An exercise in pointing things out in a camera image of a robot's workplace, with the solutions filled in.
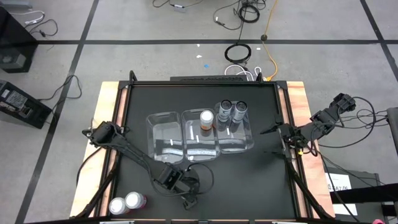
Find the transparent container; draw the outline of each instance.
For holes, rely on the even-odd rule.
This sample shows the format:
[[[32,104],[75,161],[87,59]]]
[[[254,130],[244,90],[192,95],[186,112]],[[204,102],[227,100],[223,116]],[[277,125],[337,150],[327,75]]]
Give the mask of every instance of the transparent container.
[[[183,142],[180,115],[177,112],[152,114],[147,117],[148,156],[178,164],[182,162]]]
[[[231,115],[235,110],[237,101],[232,101]],[[254,146],[253,136],[251,134],[250,122],[248,111],[244,115],[244,118],[239,123],[232,122],[231,116],[225,122],[221,122],[218,119],[218,112],[220,110],[220,103],[215,106],[216,116],[216,132],[218,137],[218,145],[221,153],[240,153],[251,149]]]
[[[200,114],[209,110],[213,113],[213,127],[205,131],[200,127]],[[217,132],[214,128],[216,119],[212,109],[196,109],[184,111],[181,115],[183,124],[183,139],[185,157],[190,162],[210,161],[220,154],[217,142]]]

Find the paper sign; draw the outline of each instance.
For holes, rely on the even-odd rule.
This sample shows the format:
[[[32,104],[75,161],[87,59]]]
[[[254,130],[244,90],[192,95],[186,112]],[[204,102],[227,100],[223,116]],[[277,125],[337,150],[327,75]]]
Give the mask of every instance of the paper sign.
[[[326,175],[326,181],[328,182],[329,192],[332,192],[333,189],[331,187],[329,175],[327,173],[325,175]],[[349,182],[348,175],[330,174],[330,177],[333,181],[333,185],[335,186],[336,191],[351,189],[351,183]],[[358,215],[355,204],[346,204],[346,205],[353,215]],[[333,209],[335,210],[336,214],[349,215],[347,209],[342,204],[333,204]]]

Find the black equipment box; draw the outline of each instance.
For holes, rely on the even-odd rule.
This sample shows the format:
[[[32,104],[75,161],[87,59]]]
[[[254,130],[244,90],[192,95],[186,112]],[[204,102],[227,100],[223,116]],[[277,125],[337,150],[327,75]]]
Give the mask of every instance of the black equipment box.
[[[0,68],[7,73],[28,72],[38,41],[0,7]]]
[[[13,84],[0,80],[0,111],[41,129],[52,110]]]

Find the gray floor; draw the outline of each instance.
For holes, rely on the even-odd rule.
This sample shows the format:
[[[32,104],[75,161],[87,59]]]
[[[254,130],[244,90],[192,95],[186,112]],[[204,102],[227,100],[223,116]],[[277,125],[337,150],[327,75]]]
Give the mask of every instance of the gray floor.
[[[195,0],[175,0],[181,4]],[[100,0],[88,33],[89,40],[156,39],[236,39],[239,31],[228,31],[213,23],[212,14],[230,0],[205,0],[188,8],[185,14],[171,7],[152,7],[151,1]],[[34,10],[46,12],[58,22],[59,33],[48,39],[78,40],[81,37],[93,0],[35,0]],[[367,0],[385,39],[398,39],[394,12],[398,2]],[[261,12],[255,24],[245,24],[243,39],[258,39],[264,32],[273,1]],[[227,26],[239,20],[231,9],[218,14]],[[17,17],[20,22],[28,19]],[[52,30],[51,25],[43,27]],[[376,40],[360,1],[281,0],[269,28],[270,39]],[[79,76],[83,96],[67,100],[34,192],[25,222],[68,218],[75,191],[76,172],[83,160],[87,140],[80,134],[93,116],[101,82],[125,80],[134,70],[139,80],[168,80],[171,76],[222,75],[229,63],[224,58],[225,44],[180,45],[85,45],[75,75]],[[68,74],[76,45],[40,45],[29,73],[6,74],[0,79],[17,85],[37,98],[51,96]],[[260,66],[264,74],[274,67],[262,45],[251,45],[248,68]],[[398,57],[398,45],[389,45]],[[382,48],[374,45],[269,45],[278,63],[276,80],[305,83],[311,112],[327,107],[340,92],[362,96],[376,110],[397,106],[397,80]],[[242,54],[234,51],[236,57]],[[78,93],[76,83],[69,95]],[[46,102],[49,106],[57,99]],[[358,108],[367,108],[358,102]],[[360,126],[352,122],[350,126]],[[0,121],[0,216],[2,223],[14,223],[29,184],[49,125],[37,130]],[[367,130],[332,132],[322,139],[327,145],[343,145],[359,139]],[[332,161],[349,170],[378,173],[385,183],[398,182],[398,155],[388,126],[374,130],[367,140],[345,149],[321,148]]]

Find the black case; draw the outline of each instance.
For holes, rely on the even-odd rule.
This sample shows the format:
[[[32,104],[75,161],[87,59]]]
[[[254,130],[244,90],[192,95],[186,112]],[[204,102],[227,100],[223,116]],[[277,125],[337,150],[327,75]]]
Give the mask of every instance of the black case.
[[[0,111],[41,129],[52,110],[13,84],[0,80]]]

